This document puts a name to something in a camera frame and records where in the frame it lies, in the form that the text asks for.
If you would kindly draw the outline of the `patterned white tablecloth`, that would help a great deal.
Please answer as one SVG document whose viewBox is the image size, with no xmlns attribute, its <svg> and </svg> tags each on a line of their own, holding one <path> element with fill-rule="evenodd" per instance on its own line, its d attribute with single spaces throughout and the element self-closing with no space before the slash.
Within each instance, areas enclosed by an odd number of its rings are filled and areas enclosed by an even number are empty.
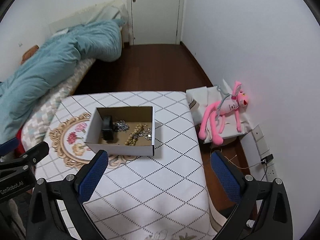
<svg viewBox="0 0 320 240">
<path fill-rule="evenodd" d="M 57 181 L 76 173 L 58 153 L 84 160 L 88 120 L 98 107 L 151 106 L 155 109 L 155 154 L 111 157 L 85 209 L 107 239 L 212 239 L 210 200 L 194 123 L 183 92 L 117 92 L 74 95 L 64 99 L 45 141 L 49 155 L 36 177 Z"/>
</svg>

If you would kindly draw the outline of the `white power strip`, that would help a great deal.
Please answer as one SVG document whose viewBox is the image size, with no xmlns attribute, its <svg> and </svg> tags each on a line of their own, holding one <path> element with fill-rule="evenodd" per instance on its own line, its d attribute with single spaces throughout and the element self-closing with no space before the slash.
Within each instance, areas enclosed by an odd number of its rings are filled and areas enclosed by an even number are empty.
<svg viewBox="0 0 320 240">
<path fill-rule="evenodd" d="M 262 132 L 262 129 L 260 128 L 259 125 L 257 125 L 252 130 L 252 135 L 253 135 L 260 159 L 262 159 L 263 157 L 269 154 L 272 154 L 269 146 L 267 145 L 266 137 L 264 136 L 264 133 Z M 264 179 L 266 179 L 266 181 L 271 182 L 277 177 L 276 165 L 274 163 L 274 159 L 270 161 L 267 165 L 264 164 L 263 168 L 265 170 Z"/>
</svg>

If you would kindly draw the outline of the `checkered bed mattress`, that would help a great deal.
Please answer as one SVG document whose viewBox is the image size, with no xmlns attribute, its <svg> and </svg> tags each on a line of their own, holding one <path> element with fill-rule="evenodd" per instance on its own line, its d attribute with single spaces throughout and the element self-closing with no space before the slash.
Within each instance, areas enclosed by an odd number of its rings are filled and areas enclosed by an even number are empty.
<svg viewBox="0 0 320 240">
<path fill-rule="evenodd" d="M 22 144 L 26 151 L 44 139 L 61 101 L 73 94 L 94 62 L 95 59 L 79 61 L 73 75 L 50 89 L 39 99 L 22 127 Z"/>
</svg>

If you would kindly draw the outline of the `white cardboard box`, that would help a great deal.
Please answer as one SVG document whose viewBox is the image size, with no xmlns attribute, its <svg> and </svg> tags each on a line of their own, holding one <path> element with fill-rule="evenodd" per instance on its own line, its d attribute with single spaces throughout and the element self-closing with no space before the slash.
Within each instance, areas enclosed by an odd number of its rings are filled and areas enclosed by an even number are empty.
<svg viewBox="0 0 320 240">
<path fill-rule="evenodd" d="M 103 117 L 113 118 L 114 140 L 102 138 Z M 93 111 L 84 139 L 95 153 L 151 157 L 155 153 L 155 109 L 152 106 L 97 107 Z"/>
</svg>

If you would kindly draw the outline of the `teal quilt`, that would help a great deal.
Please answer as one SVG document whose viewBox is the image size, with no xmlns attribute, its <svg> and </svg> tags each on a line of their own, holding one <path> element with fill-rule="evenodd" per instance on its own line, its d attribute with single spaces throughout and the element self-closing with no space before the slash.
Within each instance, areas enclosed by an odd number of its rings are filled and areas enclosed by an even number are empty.
<svg viewBox="0 0 320 240">
<path fill-rule="evenodd" d="M 117 60 L 124 23 L 122 19 L 98 21 L 54 36 L 1 82 L 1 143 L 16 137 L 39 98 L 72 76 L 79 61 Z"/>
</svg>

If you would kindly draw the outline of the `brown pillow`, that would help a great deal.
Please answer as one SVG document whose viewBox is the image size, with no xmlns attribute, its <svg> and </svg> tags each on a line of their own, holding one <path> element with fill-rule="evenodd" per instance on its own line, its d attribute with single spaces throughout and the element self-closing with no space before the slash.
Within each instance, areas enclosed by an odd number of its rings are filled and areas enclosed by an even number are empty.
<svg viewBox="0 0 320 240">
<path fill-rule="evenodd" d="M 39 49 L 38 45 L 32 46 L 30 49 L 28 49 L 23 55 L 20 65 L 24 64 L 25 61 L 27 61 L 29 58 L 31 58 Z"/>
</svg>

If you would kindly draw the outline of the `white door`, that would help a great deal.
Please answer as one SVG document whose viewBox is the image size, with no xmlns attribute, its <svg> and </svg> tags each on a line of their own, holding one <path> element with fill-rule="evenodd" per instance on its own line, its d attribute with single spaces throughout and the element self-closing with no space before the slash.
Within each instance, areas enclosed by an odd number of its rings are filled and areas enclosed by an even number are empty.
<svg viewBox="0 0 320 240">
<path fill-rule="evenodd" d="M 184 0 L 127 0 L 131 45 L 178 44 Z"/>
</svg>

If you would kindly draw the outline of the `black charger plug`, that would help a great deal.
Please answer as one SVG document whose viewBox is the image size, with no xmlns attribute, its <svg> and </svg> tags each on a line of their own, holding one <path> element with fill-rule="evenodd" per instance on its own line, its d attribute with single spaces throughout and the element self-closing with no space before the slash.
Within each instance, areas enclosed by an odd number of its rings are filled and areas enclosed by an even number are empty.
<svg viewBox="0 0 320 240">
<path fill-rule="evenodd" d="M 261 164 L 262 165 L 267 165 L 270 161 L 272 161 L 274 159 L 274 157 L 273 157 L 273 154 L 269 154 L 269 155 L 267 155 L 267 156 L 265 156 L 265 157 L 263 157 L 262 159 L 261 159 Z"/>
</svg>

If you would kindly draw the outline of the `white cloth covered box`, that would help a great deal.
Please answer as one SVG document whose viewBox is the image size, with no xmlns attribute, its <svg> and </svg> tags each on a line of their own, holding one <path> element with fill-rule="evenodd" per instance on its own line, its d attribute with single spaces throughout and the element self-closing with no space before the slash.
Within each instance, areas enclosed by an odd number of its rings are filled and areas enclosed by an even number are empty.
<svg viewBox="0 0 320 240">
<path fill-rule="evenodd" d="M 223 81 L 221 86 L 189 89 L 186 97 L 193 122 L 199 126 L 198 137 L 205 143 L 220 146 L 226 139 L 253 129 L 246 114 L 249 97 L 239 81 L 235 81 L 233 88 Z"/>
</svg>

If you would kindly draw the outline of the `pink panther plush toy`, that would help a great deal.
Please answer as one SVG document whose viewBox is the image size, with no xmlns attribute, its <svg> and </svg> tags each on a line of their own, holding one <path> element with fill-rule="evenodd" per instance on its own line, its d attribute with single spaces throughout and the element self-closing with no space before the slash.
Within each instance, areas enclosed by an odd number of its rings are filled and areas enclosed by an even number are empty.
<svg viewBox="0 0 320 240">
<path fill-rule="evenodd" d="M 201 140 L 207 138 L 206 128 L 207 122 L 209 121 L 213 144 L 217 146 L 222 145 L 223 138 L 220 134 L 225 129 L 226 116 L 230 114 L 234 114 L 236 130 L 239 133 L 242 132 L 240 111 L 247 108 L 249 97 L 242 90 L 241 85 L 242 83 L 240 81 L 235 81 L 231 94 L 226 94 L 222 100 L 216 101 L 206 107 L 198 133 Z"/>
</svg>

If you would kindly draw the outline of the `black smart watch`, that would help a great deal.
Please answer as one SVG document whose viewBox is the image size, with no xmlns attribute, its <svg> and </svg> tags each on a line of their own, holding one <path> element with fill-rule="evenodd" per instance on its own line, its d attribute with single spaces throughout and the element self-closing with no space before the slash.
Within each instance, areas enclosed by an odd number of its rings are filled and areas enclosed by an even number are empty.
<svg viewBox="0 0 320 240">
<path fill-rule="evenodd" d="M 103 117 L 101 133 L 102 138 L 106 142 L 111 142 L 114 140 L 113 118 L 111 115 L 106 115 L 105 117 Z"/>
</svg>

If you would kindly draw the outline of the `red blanket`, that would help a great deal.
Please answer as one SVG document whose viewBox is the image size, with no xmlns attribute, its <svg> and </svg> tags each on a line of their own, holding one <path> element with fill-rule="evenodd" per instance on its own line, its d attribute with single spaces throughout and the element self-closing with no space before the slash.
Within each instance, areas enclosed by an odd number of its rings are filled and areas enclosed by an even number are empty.
<svg viewBox="0 0 320 240">
<path fill-rule="evenodd" d="M 15 153 L 17 155 L 22 155 L 25 153 L 25 149 L 23 147 L 23 144 L 22 144 L 22 128 L 20 128 L 16 134 L 16 138 L 18 140 L 18 146 L 17 148 L 15 149 Z"/>
</svg>

